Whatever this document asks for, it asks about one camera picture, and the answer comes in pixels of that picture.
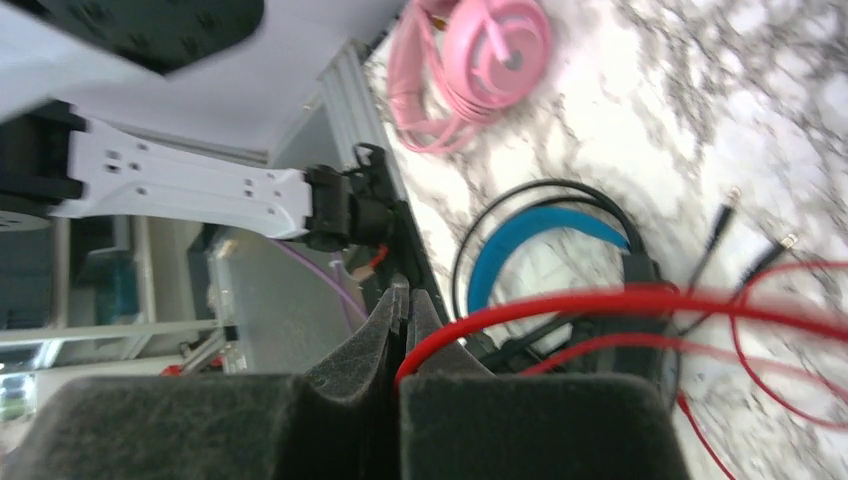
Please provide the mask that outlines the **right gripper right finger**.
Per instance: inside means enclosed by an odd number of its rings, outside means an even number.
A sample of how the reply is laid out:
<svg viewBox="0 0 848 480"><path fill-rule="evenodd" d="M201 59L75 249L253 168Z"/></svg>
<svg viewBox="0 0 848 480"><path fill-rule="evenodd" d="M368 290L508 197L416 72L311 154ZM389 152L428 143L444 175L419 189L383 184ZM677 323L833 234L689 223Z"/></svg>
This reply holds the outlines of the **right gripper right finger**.
<svg viewBox="0 0 848 480"><path fill-rule="evenodd" d="M405 479L685 479L664 404L623 374L425 374L423 365L485 327L548 312L650 315L682 307L666 292L583 292L471 315L430 334L399 367Z"/></svg>

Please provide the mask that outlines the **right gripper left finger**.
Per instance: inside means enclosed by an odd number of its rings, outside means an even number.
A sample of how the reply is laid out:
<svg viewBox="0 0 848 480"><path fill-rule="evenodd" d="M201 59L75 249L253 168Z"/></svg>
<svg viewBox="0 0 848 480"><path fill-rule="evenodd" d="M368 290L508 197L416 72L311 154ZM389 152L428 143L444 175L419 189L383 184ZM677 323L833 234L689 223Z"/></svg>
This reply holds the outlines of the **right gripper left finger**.
<svg viewBox="0 0 848 480"><path fill-rule="evenodd" d="M60 388L5 479L399 479L391 384L410 287L303 374L93 376Z"/></svg>

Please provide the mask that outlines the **black blue headphones with cable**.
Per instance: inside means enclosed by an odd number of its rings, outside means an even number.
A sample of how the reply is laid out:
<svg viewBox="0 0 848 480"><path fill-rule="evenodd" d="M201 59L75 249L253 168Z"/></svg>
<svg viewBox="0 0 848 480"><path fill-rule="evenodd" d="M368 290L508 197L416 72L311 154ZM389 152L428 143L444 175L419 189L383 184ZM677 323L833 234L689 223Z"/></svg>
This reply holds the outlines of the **black blue headphones with cable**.
<svg viewBox="0 0 848 480"><path fill-rule="evenodd" d="M459 293L459 271L474 237L501 205L522 193L547 187L563 194L515 210L482 239L470 260L466 293ZM576 181L547 179L525 183L496 197L475 218L460 242L450 280L454 315L474 313L495 300L515 299L577 286L647 284L675 289L648 253L639 229L624 209L604 193ZM683 339L700 328L700 317L678 328L653 321L628 325L577 314L555 314L498 347L478 340L472 351L494 373L518 372L548 360L578 343L607 333L656 333Z"/></svg>

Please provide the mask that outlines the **red black headphones with cable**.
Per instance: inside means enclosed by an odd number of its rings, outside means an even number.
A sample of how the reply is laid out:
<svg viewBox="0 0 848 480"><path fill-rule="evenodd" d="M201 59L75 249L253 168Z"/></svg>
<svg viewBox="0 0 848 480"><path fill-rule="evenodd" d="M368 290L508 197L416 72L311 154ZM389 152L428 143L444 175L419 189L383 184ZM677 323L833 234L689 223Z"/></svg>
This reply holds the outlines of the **red black headphones with cable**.
<svg viewBox="0 0 848 480"><path fill-rule="evenodd" d="M426 374L490 326L592 328L517 375ZM395 377L404 479L843 479L847 265L795 262L734 296L656 288L543 296L438 329Z"/></svg>

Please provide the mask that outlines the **pink headphones with cable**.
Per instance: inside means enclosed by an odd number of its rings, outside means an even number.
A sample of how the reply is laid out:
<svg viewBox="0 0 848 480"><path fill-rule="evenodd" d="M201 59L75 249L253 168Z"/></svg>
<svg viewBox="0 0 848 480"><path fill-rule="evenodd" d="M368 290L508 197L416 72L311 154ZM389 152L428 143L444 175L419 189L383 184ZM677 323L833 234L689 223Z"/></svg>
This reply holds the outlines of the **pink headphones with cable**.
<svg viewBox="0 0 848 480"><path fill-rule="evenodd" d="M394 32L388 105L399 141L455 152L541 81L552 39L536 1L411 1Z"/></svg>

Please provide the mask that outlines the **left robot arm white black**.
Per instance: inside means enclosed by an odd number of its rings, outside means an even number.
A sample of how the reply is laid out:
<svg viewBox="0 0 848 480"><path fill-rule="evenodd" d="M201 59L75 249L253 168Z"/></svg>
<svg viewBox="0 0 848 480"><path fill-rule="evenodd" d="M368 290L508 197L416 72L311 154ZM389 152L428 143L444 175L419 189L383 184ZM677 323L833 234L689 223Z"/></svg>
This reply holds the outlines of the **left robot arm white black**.
<svg viewBox="0 0 848 480"><path fill-rule="evenodd" d="M319 251L386 243L394 201L328 166L267 153L341 49L398 1L5 1L1 229L50 218L198 221Z"/></svg>

